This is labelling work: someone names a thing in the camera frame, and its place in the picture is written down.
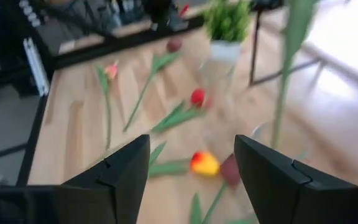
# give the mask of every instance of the dark red object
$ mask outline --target dark red object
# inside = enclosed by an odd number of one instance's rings
[[[221,171],[221,175],[223,176],[223,179],[227,182],[227,184],[229,184],[229,186],[232,188],[236,188],[241,180],[241,177],[234,154],[231,154],[221,164],[220,171]]]
[[[191,104],[195,105],[197,108],[201,108],[203,106],[205,100],[205,90],[196,89],[191,94]]]
[[[185,7],[179,12],[179,16],[185,15],[185,13],[189,10],[189,4],[185,4]]]
[[[181,48],[181,39],[178,38],[172,38],[168,40],[167,43],[167,50],[169,52],[176,52]]]

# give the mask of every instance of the white pot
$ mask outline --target white pot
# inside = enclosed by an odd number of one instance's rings
[[[236,63],[241,56],[241,42],[227,42],[224,40],[211,41],[213,60],[223,60],[225,62]]]

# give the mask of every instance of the wooden table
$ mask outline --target wooden table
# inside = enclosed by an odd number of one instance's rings
[[[125,35],[139,29],[144,24],[118,30]],[[110,83],[112,100],[113,153],[120,146],[147,132],[182,99],[188,99],[191,92],[200,86],[200,63],[209,55],[209,42],[204,30],[194,30],[180,36],[183,39],[181,57],[164,69],[147,90],[145,99],[136,120],[127,133],[122,129],[139,97],[139,92],[149,75],[153,54],[165,51],[166,39],[139,47],[123,50],[105,57],[56,71],[53,77],[42,129],[35,151],[29,184],[61,184],[86,170],[103,155],[106,139],[106,114],[104,98],[98,83],[95,66],[107,66],[119,60],[119,75]],[[280,41],[278,37],[262,32],[257,73],[264,75],[279,70],[281,63]],[[100,41],[88,37],[69,43],[63,51],[77,49]],[[244,42],[245,53],[234,75],[231,95],[236,99],[236,133],[250,136],[254,128],[273,117],[274,101],[277,96],[277,83],[268,83],[255,88],[247,88],[250,59],[250,39]],[[300,54],[296,63],[310,59]],[[310,139],[310,153],[306,162],[320,170],[358,184],[358,157],[353,157],[352,149],[338,147],[337,142],[346,136],[326,135],[321,125],[336,128],[333,122],[354,118],[353,110],[346,113],[344,108],[358,109],[354,101],[339,101],[335,93],[322,92],[316,84],[310,68],[294,74],[288,101],[288,119],[294,121]],[[314,106],[330,103],[328,117],[318,116]],[[152,136],[152,149],[162,141],[168,141],[159,162],[171,159],[189,158],[197,150],[209,149],[221,161],[233,150],[234,136],[222,134],[212,144],[205,133],[210,124],[219,126],[216,111],[205,118],[198,118],[175,127],[159,136]],[[223,180],[219,177],[204,178],[188,173],[178,177],[159,177],[147,182],[139,213],[139,223],[186,223],[190,212],[191,198],[199,192],[204,213],[210,206]],[[247,199],[244,187],[226,191],[213,215],[213,223],[249,217],[252,206]]]

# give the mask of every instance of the green stem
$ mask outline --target green stem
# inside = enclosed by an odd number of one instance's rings
[[[134,117],[135,117],[136,111],[137,111],[137,109],[138,109],[139,106],[140,106],[140,102],[143,100],[144,93],[146,92],[147,86],[148,86],[149,83],[152,81],[153,76],[154,76],[154,74],[153,74],[153,72],[152,72],[152,73],[150,74],[150,76],[148,77],[148,79],[147,79],[147,81],[146,81],[146,84],[145,84],[144,87],[143,87],[142,92],[140,93],[139,99],[138,99],[137,102],[136,102],[135,108],[134,108],[134,110],[132,111],[132,114],[131,114],[131,116],[129,117],[129,120],[128,120],[127,124],[126,124],[125,127],[124,127],[124,132],[126,132],[126,131],[128,130],[129,126],[130,126],[131,123],[133,122],[133,119],[134,119]]]
[[[111,144],[111,104],[110,104],[110,95],[105,93],[104,97],[106,99],[106,113],[107,113],[107,136],[106,136],[106,147],[105,150],[109,150]]]
[[[290,79],[291,64],[292,64],[292,58],[286,60],[283,66],[283,76],[280,82],[280,93],[278,95],[278,99],[276,103],[276,110],[275,110],[273,129],[272,129],[273,132],[270,142],[270,147],[272,149],[277,149],[280,140],[281,123],[284,115],[285,97],[287,95],[287,86],[288,86],[288,81]]]
[[[223,182],[222,187],[219,189],[219,192],[216,194],[211,206],[209,207],[208,211],[206,212],[205,218],[202,222],[202,224],[208,224],[210,219],[211,219],[211,215],[215,210],[216,205],[218,204],[218,201],[221,199],[221,197],[223,196],[223,192],[224,190],[227,188],[227,183],[226,181]]]

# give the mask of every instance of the red bud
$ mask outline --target red bud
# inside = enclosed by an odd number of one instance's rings
[[[203,89],[196,89],[191,94],[191,104],[195,105],[197,108],[201,108],[203,106],[205,100],[205,91]]]

